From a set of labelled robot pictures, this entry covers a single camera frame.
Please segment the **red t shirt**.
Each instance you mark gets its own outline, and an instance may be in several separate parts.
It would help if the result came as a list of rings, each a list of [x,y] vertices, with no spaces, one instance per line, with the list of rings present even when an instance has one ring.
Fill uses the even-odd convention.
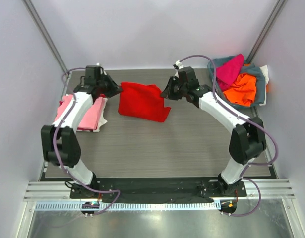
[[[165,122],[171,108],[165,106],[156,85],[122,82],[118,113],[122,116]]]

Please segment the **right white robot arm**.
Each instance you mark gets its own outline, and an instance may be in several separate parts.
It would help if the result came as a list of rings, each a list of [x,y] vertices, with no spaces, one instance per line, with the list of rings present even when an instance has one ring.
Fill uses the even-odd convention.
[[[245,167],[266,149],[263,122],[250,118],[219,98],[208,85],[200,85],[192,67],[176,66],[161,97],[169,100],[186,98],[189,103],[209,113],[231,135],[230,159],[217,177],[217,190],[222,196],[234,194]]]

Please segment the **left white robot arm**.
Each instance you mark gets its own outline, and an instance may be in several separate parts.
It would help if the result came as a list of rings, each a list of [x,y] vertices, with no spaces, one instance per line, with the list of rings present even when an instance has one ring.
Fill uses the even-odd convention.
[[[89,170],[81,159],[81,148],[76,131],[82,118],[100,96],[113,97],[122,89],[99,65],[88,65],[80,83],[70,88],[67,77],[70,70],[62,76],[62,81],[72,99],[64,112],[53,124],[41,129],[43,157],[46,162],[60,167],[72,180],[76,188],[88,198],[95,197],[99,190],[96,175]]]

